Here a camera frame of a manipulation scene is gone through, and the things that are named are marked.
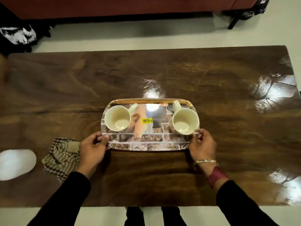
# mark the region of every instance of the price sticker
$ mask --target price sticker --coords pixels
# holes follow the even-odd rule
[[[149,124],[153,122],[153,118],[144,118],[141,120],[142,120],[142,124]]]

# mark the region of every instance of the black pants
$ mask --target black pants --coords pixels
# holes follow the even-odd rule
[[[161,207],[161,209],[163,212],[164,226],[186,226],[178,207]],[[126,216],[127,219],[124,226],[145,226],[143,212],[139,207],[128,207]]]

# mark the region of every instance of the sofa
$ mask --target sofa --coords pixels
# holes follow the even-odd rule
[[[0,0],[20,19],[249,9],[258,0]]]

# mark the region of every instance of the checkered cloth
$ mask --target checkered cloth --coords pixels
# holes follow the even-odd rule
[[[56,137],[48,155],[42,159],[44,171],[56,175],[58,180],[63,183],[68,175],[77,168],[79,147],[79,141]]]

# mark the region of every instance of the tray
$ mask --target tray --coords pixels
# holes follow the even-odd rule
[[[179,151],[189,145],[189,136],[174,134],[169,130],[169,122],[173,115],[172,102],[178,100],[182,108],[190,108],[196,112],[194,106],[187,100],[176,98],[130,98],[111,101],[101,118],[103,135],[109,134],[109,146],[117,150],[127,151]],[[139,108],[133,115],[135,127],[127,133],[119,133],[107,128],[104,116],[109,108],[122,105],[129,108],[134,103]],[[152,118],[153,122],[142,124],[142,119]]]

